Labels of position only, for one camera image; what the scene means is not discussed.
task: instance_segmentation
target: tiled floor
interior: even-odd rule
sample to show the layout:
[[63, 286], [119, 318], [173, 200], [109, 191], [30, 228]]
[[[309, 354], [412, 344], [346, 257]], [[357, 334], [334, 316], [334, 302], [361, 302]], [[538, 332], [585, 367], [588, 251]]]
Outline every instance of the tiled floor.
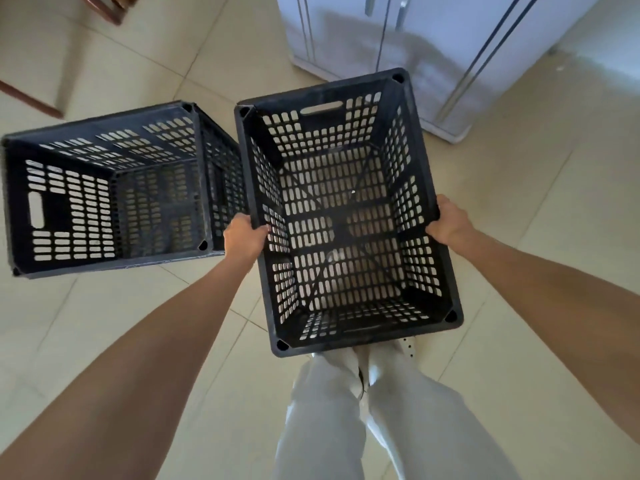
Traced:
[[[77, 0], [0, 0], [0, 79], [68, 119], [194, 100], [233, 137], [237, 100], [318, 80], [293, 68], [275, 0], [141, 0], [120, 28]], [[0, 134], [55, 123], [0, 95]], [[425, 136], [433, 179], [508, 244], [640, 292], [640, 96], [546, 56], [456, 146]], [[0, 262], [4, 232], [0, 232]], [[12, 279], [0, 269], [0, 449], [114, 339], [219, 259]], [[466, 322], [419, 338], [425, 373], [459, 390], [522, 476], [637, 478], [640, 448], [468, 263]], [[198, 377], [163, 479], [268, 478], [305, 357], [268, 346], [245, 279]], [[367, 479], [394, 478], [367, 438]]]

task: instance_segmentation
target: person's left hand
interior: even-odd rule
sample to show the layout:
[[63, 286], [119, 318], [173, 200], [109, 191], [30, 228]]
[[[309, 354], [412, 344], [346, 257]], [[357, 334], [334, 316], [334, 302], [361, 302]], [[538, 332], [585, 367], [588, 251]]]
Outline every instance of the person's left hand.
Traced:
[[236, 214], [225, 229], [225, 258], [239, 263], [248, 271], [260, 256], [269, 231], [268, 224], [253, 229], [251, 217]]

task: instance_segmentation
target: black plastic crate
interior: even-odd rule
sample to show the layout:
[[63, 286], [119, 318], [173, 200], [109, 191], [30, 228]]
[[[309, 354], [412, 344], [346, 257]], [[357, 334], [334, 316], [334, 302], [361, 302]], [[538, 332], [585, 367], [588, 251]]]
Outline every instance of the black plastic crate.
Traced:
[[239, 148], [172, 102], [3, 138], [9, 259], [30, 278], [220, 255]]
[[448, 330], [463, 321], [449, 251], [426, 236], [436, 195], [402, 69], [236, 106], [277, 356]]

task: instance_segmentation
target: white cabinet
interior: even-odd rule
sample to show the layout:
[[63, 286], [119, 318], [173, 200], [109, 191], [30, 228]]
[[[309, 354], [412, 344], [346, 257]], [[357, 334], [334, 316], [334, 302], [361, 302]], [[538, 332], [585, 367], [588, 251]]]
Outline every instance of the white cabinet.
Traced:
[[452, 143], [597, 0], [278, 0], [294, 64], [327, 80], [404, 67]]

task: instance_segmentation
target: forearm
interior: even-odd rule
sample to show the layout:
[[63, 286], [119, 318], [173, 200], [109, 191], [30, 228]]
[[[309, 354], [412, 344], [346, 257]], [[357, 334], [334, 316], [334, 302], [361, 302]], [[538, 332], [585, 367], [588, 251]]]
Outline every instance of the forearm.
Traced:
[[640, 440], [640, 297], [470, 230], [450, 243]]
[[247, 266], [224, 259], [101, 354], [0, 457], [0, 477], [155, 478]]

